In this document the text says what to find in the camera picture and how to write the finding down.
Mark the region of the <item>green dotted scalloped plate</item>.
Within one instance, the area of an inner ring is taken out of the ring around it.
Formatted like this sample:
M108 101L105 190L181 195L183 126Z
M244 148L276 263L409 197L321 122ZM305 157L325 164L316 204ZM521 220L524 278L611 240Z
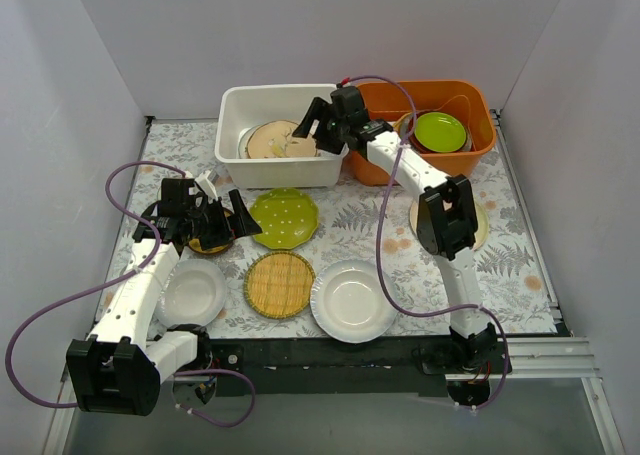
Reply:
M271 250L294 249L308 242L318 227L317 205L295 188L277 188L258 196L249 212L262 230L254 241Z

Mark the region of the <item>beige bird pattern plate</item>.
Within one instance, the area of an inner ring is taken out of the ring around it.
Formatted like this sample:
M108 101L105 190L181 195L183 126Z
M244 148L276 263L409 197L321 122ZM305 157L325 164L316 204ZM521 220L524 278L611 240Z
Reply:
M257 127L245 147L249 159L309 158L317 156L312 136L294 137L298 124L277 120Z

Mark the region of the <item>white watermelon pattern plate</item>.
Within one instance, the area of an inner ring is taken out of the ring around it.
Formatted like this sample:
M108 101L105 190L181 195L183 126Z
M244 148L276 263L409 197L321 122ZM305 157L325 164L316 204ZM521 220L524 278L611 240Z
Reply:
M248 129L241 137L239 140L239 145L238 145L238 156L240 159L250 159L249 153L248 153L248 144L249 141L251 139L251 137L254 135L255 131L258 129L258 126L252 127L250 129Z

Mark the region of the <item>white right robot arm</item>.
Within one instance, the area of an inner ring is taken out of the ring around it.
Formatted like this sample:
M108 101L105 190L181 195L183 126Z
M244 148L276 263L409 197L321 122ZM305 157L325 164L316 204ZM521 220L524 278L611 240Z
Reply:
M497 324L482 305L474 269L478 228L469 180L430 165L393 127L373 120L359 89L338 85L330 98L312 99L296 137L313 136L318 149L333 154L348 148L383 169L416 201L416 236L434 257L446 291L454 364L464 372L484 366L497 344Z

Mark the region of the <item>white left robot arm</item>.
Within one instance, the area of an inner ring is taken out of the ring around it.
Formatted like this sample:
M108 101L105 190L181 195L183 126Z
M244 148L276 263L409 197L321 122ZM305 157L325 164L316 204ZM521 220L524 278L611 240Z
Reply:
M140 215L129 259L131 276L84 340L71 342L66 363L78 406L85 412L146 416L162 383L181 369L205 373L213 361L204 325L171 326L159 340L147 333L157 302L185 246L204 249L260 233L237 189L224 207L204 177L165 178L159 199Z

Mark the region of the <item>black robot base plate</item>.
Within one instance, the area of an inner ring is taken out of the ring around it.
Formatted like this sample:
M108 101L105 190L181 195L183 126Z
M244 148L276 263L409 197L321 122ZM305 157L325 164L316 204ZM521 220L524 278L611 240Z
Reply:
M511 371L504 344L465 359L449 336L389 336L361 344L332 338L211 339L206 358L178 369L248 377L258 395L413 393L446 397L448 375L484 388Z

